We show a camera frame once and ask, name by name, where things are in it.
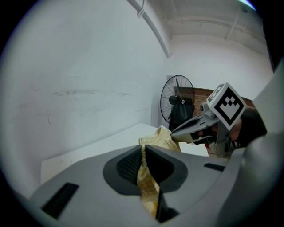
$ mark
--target white cube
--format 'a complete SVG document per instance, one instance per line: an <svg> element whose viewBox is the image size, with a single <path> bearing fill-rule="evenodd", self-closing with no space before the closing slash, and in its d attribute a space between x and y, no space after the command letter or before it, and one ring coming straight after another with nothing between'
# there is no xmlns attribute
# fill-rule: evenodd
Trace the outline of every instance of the white cube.
<svg viewBox="0 0 284 227"><path fill-rule="evenodd" d="M247 106L228 83L220 84L206 102L228 130L236 124Z"/></svg>

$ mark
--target white table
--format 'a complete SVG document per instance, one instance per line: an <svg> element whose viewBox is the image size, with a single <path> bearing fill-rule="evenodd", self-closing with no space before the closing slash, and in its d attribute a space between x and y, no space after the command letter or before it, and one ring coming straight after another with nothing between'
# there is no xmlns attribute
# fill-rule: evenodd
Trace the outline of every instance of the white table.
<svg viewBox="0 0 284 227"><path fill-rule="evenodd" d="M71 151L63 155L59 155L54 158L44 160L41 163L40 182L41 184L45 183L77 161L107 153L116 149L138 145L138 138L149 136L156 130L157 128L155 127L145 124L138 124L91 145L79 148L75 151ZM181 152L208 157L208 153L204 144L191 145L186 143L179 143L179 145Z"/></svg>

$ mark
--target ceiling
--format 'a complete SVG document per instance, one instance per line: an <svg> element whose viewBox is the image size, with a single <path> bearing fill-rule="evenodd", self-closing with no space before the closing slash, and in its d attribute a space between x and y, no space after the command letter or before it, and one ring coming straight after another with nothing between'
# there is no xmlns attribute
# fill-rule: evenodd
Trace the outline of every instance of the ceiling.
<svg viewBox="0 0 284 227"><path fill-rule="evenodd" d="M233 40L267 55L261 17L240 1L155 1L169 26L171 35L211 35Z"/></svg>

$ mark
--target fan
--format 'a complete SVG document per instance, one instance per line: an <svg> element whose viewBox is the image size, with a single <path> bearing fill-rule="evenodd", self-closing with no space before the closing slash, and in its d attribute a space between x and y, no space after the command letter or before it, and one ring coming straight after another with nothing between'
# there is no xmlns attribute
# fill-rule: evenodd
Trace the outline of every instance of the fan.
<svg viewBox="0 0 284 227"><path fill-rule="evenodd" d="M188 78L171 77L163 87L160 100L162 116L170 123L170 130L193 117L193 104L194 89Z"/></svg>

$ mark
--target yellow checkered fabric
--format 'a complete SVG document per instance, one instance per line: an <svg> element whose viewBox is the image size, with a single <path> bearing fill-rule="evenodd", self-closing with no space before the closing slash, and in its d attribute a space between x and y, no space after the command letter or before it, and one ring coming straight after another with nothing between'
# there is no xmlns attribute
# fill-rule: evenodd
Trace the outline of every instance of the yellow checkered fabric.
<svg viewBox="0 0 284 227"><path fill-rule="evenodd" d="M156 145L173 151L181 151L179 144L171 138L171 131L164 126L160 126L157 131L150 136L139 138L138 142L142 146L142 163L138 171L137 185L141 191L141 201L145 209L155 218L158 208L159 185L152 177L146 163L145 145Z"/></svg>

